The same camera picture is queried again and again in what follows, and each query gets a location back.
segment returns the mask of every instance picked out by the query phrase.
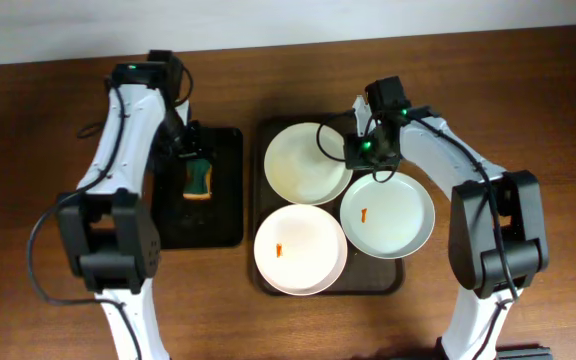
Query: green object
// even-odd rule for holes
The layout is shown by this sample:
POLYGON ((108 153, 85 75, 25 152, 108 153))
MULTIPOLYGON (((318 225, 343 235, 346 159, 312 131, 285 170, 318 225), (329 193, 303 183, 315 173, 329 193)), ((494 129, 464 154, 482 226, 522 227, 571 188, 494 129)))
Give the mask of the green object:
POLYGON ((184 198, 205 200, 210 198, 212 165, 206 159, 186 161, 184 198))

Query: tray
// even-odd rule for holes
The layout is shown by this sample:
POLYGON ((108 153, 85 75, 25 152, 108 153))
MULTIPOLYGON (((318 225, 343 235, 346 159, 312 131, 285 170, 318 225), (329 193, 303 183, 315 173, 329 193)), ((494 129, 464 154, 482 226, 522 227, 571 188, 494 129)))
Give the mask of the tray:
MULTIPOLYGON (((288 126, 302 123, 320 123, 326 119, 326 114, 300 116, 293 118, 275 118, 263 122, 256 131, 253 149, 253 164, 251 167, 252 185, 252 224, 251 241, 254 244, 257 229, 264 219, 275 210, 290 205, 270 187, 264 174, 264 156, 272 139, 288 126)), ((342 135, 352 131, 354 121, 350 118, 340 118, 329 124, 342 135)), ((369 172, 355 171, 350 184, 369 172)), ((339 208, 346 191, 344 190, 335 200, 319 207, 332 214, 339 221, 339 208)), ((259 273, 254 261, 254 246, 250 246, 250 271, 252 282, 269 295, 286 295, 272 287, 259 273)), ((348 241, 348 258, 341 276, 328 289, 317 295, 388 295, 397 291, 404 281, 404 262, 402 259, 384 260, 371 257, 357 250, 348 241)))
POLYGON ((154 176, 151 216, 163 250, 233 247, 243 240, 243 135, 236 128, 201 131, 214 146, 210 200, 184 199, 182 161, 167 161, 154 176))

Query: wooden surface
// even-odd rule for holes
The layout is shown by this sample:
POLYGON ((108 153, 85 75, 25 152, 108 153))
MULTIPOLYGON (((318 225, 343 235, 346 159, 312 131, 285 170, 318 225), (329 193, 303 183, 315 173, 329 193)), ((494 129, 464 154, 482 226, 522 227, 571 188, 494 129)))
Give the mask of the wooden surface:
MULTIPOLYGON (((262 119, 346 110, 365 85, 398 74, 415 104, 440 109, 484 156, 535 173, 551 265, 513 307, 499 344, 539 343, 576 359, 576 27, 181 55, 196 81, 195 118, 239 126, 247 154, 262 119)), ((37 217, 92 159, 96 140, 74 134, 105 117, 103 76, 142 58, 0 66, 0 359, 116 358, 98 307, 53 308, 32 293, 24 247, 37 217)), ((449 204, 414 166, 402 171, 429 190, 437 221, 406 259, 398 293, 271 298, 247 276, 248 239, 234 249, 167 252, 155 303, 172 358, 349 359, 432 347, 457 294, 449 204)), ((36 259, 51 293, 89 295, 69 273, 54 221, 36 259)))

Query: plate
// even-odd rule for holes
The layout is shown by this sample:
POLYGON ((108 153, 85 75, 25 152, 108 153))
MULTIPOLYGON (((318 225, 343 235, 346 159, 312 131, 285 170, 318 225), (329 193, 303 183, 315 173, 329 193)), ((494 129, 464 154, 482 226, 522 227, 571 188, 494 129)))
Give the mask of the plate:
MULTIPOLYGON (((389 171, 377 172, 385 179, 389 171)), ((396 259, 417 251, 435 226, 435 207, 415 179, 395 173, 386 183, 372 174, 355 181, 341 202, 341 226, 360 251, 381 259, 396 259)))
POLYGON ((274 288, 290 295, 312 295, 341 275, 348 244, 343 229, 326 211, 289 205, 261 224, 254 255, 259 272, 274 288))
MULTIPOLYGON (((321 205, 341 194, 350 183, 352 170, 327 158, 317 147, 319 124, 301 123, 280 132, 264 157, 264 173, 272 189, 295 204, 321 205)), ((330 155, 344 157, 343 137, 328 126, 321 130, 322 147, 330 155)))

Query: brown table surface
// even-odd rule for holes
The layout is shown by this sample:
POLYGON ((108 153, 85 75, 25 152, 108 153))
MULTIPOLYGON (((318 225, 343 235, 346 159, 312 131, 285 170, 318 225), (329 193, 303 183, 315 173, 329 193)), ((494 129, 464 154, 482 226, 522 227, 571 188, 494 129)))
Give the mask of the brown table surface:
MULTIPOLYGON (((576 26, 181 56, 196 82, 194 117, 240 127, 246 154, 259 121, 346 110, 368 83, 398 74, 415 104, 441 110, 492 162, 531 170, 541 181, 550 268, 513 307, 499 345, 539 343, 576 359, 576 26)), ((105 117, 103 77, 117 62, 143 58, 0 66, 0 359, 116 358, 101 309, 54 308, 33 294, 24 250, 37 217, 92 159, 96 140, 74 134, 105 117)), ((247 238, 234 249, 166 252, 154 291, 172 358, 349 359, 432 347, 457 294, 449 203, 414 166, 401 170, 429 190, 437 221, 406 259, 399 292, 269 297, 247 275, 247 238)), ((54 221, 36 250, 52 294, 90 295, 69 272, 54 221)))

